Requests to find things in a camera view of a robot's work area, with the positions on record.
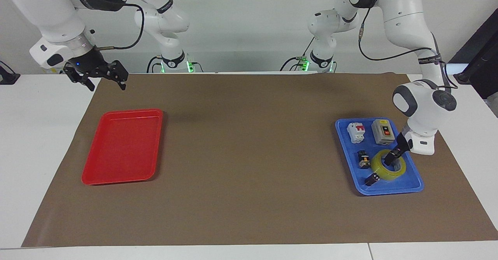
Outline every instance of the white wall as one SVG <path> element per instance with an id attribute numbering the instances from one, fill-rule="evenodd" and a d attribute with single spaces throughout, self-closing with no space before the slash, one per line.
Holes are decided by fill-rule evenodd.
<path id="1" fill-rule="evenodd" d="M 448 61 L 493 13 L 498 0 L 423 0 L 429 29 L 436 35 Z M 309 16 L 331 9 L 332 0 L 175 0 L 191 17 L 191 27 L 180 34 L 186 51 L 206 71 L 278 70 L 291 56 L 302 54 L 311 35 Z M 130 44 L 138 34 L 134 8 L 116 13 L 80 10 L 88 27 L 95 29 L 99 46 Z M 10 0 L 0 0 L 0 59 L 22 74 L 40 73 L 28 50 L 39 39 L 34 26 Z M 338 33 L 335 60 L 339 72 L 417 73 L 414 54 L 391 61 L 368 61 L 358 51 L 358 30 Z M 400 53 L 384 35 L 381 11 L 372 10 L 367 20 L 364 49 L 374 57 Z M 143 72 L 150 57 L 159 54 L 155 41 L 144 34 L 127 51 L 107 51 L 108 61 L 119 59 L 130 72 Z"/>

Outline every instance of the plastic tray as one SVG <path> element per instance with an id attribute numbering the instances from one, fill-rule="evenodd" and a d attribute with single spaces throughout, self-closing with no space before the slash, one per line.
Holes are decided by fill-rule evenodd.
<path id="1" fill-rule="evenodd" d="M 156 169 L 163 112 L 113 111 L 102 116 L 81 180 L 87 185 L 143 181 Z"/>
<path id="2" fill-rule="evenodd" d="M 376 119 L 388 118 L 353 118 L 353 119 L 340 119 L 336 122 L 336 130 L 341 140 L 341 144 L 344 150 L 344 154 L 351 171 L 352 179 L 356 189 L 363 195 L 387 195 L 387 194 L 402 194 L 402 193 L 414 193 L 417 191 L 422 191 L 424 189 L 424 182 L 420 177 L 420 174 L 413 163 L 408 152 L 403 154 L 403 159 L 406 161 L 406 172 L 404 175 L 398 177 L 395 180 L 387 181 L 380 180 L 379 182 L 373 184 L 372 186 L 365 185 L 365 179 L 372 174 L 372 169 L 361 169 L 359 168 L 358 151 L 365 150 L 370 159 L 372 159 L 377 152 L 383 149 L 393 149 L 396 146 L 396 141 L 391 143 L 391 145 L 378 145 L 375 143 L 374 134 L 372 132 L 372 123 Z M 347 125 L 352 122 L 363 123 L 365 127 L 365 139 L 361 143 L 351 143 L 350 136 L 347 132 Z M 389 120 L 391 127 L 395 136 L 398 136 L 399 132 L 396 129 L 393 121 Z"/>

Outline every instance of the yellow tape roll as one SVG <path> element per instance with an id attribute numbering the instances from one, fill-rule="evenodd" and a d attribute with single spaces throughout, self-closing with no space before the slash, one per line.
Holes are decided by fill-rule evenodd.
<path id="1" fill-rule="evenodd" d="M 381 150 L 372 159 L 372 171 L 376 172 L 381 179 L 384 180 L 394 180 L 403 175 L 406 171 L 406 162 L 402 157 L 393 162 L 395 171 L 386 169 L 384 164 L 382 164 L 382 159 L 386 157 L 389 151 L 390 150 L 387 149 Z"/>

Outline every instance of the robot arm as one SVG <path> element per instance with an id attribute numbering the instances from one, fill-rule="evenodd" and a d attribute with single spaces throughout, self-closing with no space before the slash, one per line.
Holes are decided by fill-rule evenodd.
<path id="1" fill-rule="evenodd" d="M 175 33 L 182 33 L 189 28 L 189 18 L 178 8 L 173 0 L 143 0 L 145 28 L 160 44 L 163 66 L 171 70 L 184 70 L 189 67 L 185 52 Z M 142 18 L 135 14 L 135 22 L 140 25 Z"/>
<path id="2" fill-rule="evenodd" d="M 434 135 L 456 109 L 456 100 L 447 88 L 441 55 L 425 23 L 421 0 L 334 0 L 334 3 L 338 19 L 345 22 L 356 19 L 358 8 L 380 7 L 388 40 L 413 50 L 418 57 L 423 79 L 400 85 L 393 93 L 395 106 L 409 119 L 396 139 L 398 146 L 388 154 L 385 163 L 391 164 L 406 151 L 434 154 Z"/>
<path id="3" fill-rule="evenodd" d="M 90 90 L 95 86 L 89 77 L 104 77 L 126 88 L 128 72 L 119 61 L 107 63 L 91 43 L 85 23 L 77 15 L 75 6 L 117 11 L 126 0 L 12 0 L 21 13 L 37 28 L 42 38 L 30 49 L 32 57 L 49 69 L 63 65 L 64 72 L 74 83 Z"/>
<path id="4" fill-rule="evenodd" d="M 309 70 L 329 72 L 332 58 L 337 46 L 334 33 L 345 32 L 358 26 L 358 19 L 345 19 L 337 10 L 324 10 L 316 13 L 309 19 L 308 30 L 315 36 L 315 43 L 310 53 L 306 55 Z"/>

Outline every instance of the white table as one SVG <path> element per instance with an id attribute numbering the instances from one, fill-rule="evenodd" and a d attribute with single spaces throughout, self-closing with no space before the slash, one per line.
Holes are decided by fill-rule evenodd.
<path id="1" fill-rule="evenodd" d="M 496 227 L 498 119 L 471 86 L 454 95 L 459 104 L 441 134 Z M 498 259 L 498 241 L 19 249 L 92 96 L 58 75 L 0 86 L 0 248 L 8 248 L 0 259 Z"/>

